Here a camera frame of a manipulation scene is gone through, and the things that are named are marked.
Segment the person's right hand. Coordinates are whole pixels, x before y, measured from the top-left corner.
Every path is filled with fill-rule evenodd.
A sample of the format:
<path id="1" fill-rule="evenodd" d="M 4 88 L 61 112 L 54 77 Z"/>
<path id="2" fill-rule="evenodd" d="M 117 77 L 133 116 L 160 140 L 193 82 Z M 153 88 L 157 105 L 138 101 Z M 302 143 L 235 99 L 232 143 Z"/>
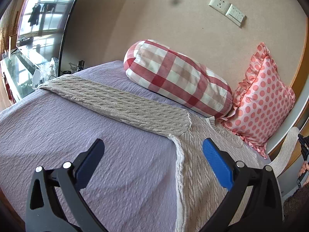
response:
<path id="1" fill-rule="evenodd" d="M 304 161 L 297 175 L 297 184 L 299 187 L 308 184 L 308 162 Z"/>

